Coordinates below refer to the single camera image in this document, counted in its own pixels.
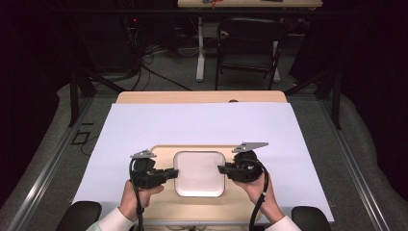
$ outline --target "tabletop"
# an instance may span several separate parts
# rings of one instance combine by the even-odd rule
[[[257,149],[257,156],[273,169],[276,197],[286,215],[302,204],[320,208],[333,221],[292,106],[282,91],[273,90],[121,93],[74,202],[98,201],[101,216],[106,215],[117,206],[129,177],[129,156],[143,149],[155,151],[155,167],[160,169],[172,167],[174,154],[187,149],[219,151],[231,162],[233,146],[243,141],[269,143]],[[244,191],[227,179],[220,197],[185,197],[174,189],[174,181],[169,180],[165,190],[152,198],[144,214],[146,225],[245,225],[253,210]],[[268,221],[260,216],[257,223]]]
[[[321,7],[321,0],[283,0],[282,2],[268,0],[223,0],[216,3],[216,8],[315,8]],[[180,8],[211,8],[201,0],[178,0]]]

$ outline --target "gray floor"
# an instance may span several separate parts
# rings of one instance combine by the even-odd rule
[[[295,79],[288,72],[299,43],[297,39],[287,43],[279,64],[282,81],[273,86],[274,90],[287,90],[293,86]],[[214,55],[214,50],[207,50],[205,77],[202,83],[195,81],[196,56],[160,52],[154,57],[147,57],[146,60],[152,62],[149,68],[155,72],[192,90],[212,90],[215,80]],[[228,76],[223,76],[220,81],[220,90],[258,90],[264,89],[268,84],[262,77],[245,78],[245,75],[238,72],[229,72],[225,75]],[[132,78],[117,84],[129,90],[135,82],[136,78]],[[98,95],[92,100],[81,100],[84,105],[83,116],[77,126],[71,129],[67,129],[70,119],[68,86],[59,91],[61,101],[54,121],[26,173],[0,211],[0,230],[7,230],[10,225],[18,227],[10,230],[56,228],[76,193],[88,163],[88,155],[97,141],[111,104],[115,102],[114,92],[102,85],[95,85],[98,88]],[[135,90],[183,89],[144,71]],[[343,129],[339,132],[333,129],[333,124],[327,118],[326,103],[315,100],[310,94],[312,91],[313,87],[310,87],[301,94],[290,96],[289,101],[293,105],[320,182],[331,205],[336,220],[332,224],[332,230],[408,230],[407,202],[390,188],[387,179],[376,166],[375,149],[370,134],[355,112],[353,104],[343,97],[341,104]],[[77,130],[89,132],[89,137],[95,139],[84,146],[71,144],[74,139],[72,134]],[[357,170],[364,176],[357,181],[353,178],[355,169],[350,169],[350,161],[344,154],[346,151],[352,153],[353,161],[358,166]],[[52,162],[57,155],[61,156],[59,161]],[[48,172],[49,180],[43,186],[45,191],[35,194],[38,198],[37,203],[30,203],[33,198],[27,195],[30,191],[36,192],[36,186],[40,183],[38,177],[41,178],[47,173],[44,168],[49,167],[51,163],[56,164],[56,167],[55,171]],[[362,179],[363,183],[367,183],[368,191],[364,187],[359,187]],[[374,213],[373,217],[372,213],[369,213],[372,201],[365,199],[367,193],[373,195],[373,201],[379,207],[379,210],[375,208],[373,210],[382,212],[381,215],[387,221],[388,227],[381,221],[376,222],[378,218],[382,219],[381,215]],[[31,208],[22,210],[20,209],[22,205],[23,207],[29,205]]]

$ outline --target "chair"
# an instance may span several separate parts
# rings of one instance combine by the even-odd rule
[[[281,53],[280,41],[286,36],[285,27],[277,20],[230,17],[221,21],[217,27],[216,90],[223,69],[264,73],[264,78],[270,74],[270,90]]]
[[[296,206],[292,209],[292,220],[302,231],[331,231],[324,213],[315,207]]]
[[[102,206],[93,201],[77,201],[65,212],[56,231],[85,231],[99,220]]]

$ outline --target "white table surface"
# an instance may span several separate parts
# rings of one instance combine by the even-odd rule
[[[279,205],[320,208],[334,221],[289,103],[113,104],[92,152],[75,201],[102,204],[104,217],[119,204],[129,178],[130,155],[160,144],[240,144],[266,141],[256,150],[270,171]],[[155,219],[146,225],[245,224],[241,221]],[[261,217],[258,223],[268,223]]]

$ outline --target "person's hand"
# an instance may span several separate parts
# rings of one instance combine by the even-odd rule
[[[234,181],[234,183],[243,188],[248,194],[251,202],[256,204],[256,202],[259,199],[259,196],[262,194],[264,190],[265,174],[262,173],[262,175],[256,181],[250,183],[242,183],[237,181]],[[272,224],[276,223],[277,221],[284,217],[282,211],[278,206],[278,203],[276,202],[270,177],[267,194],[264,198],[264,203],[262,203],[261,206],[261,212],[267,217],[269,222]]]
[[[165,187],[158,186],[152,189],[140,190],[139,198],[142,208],[147,208],[150,203],[150,196],[152,194],[160,193]],[[123,190],[122,200],[120,201],[119,211],[131,221],[138,219],[136,210],[138,208],[138,201],[136,199],[135,191],[133,190],[132,182],[126,181],[125,189]]]

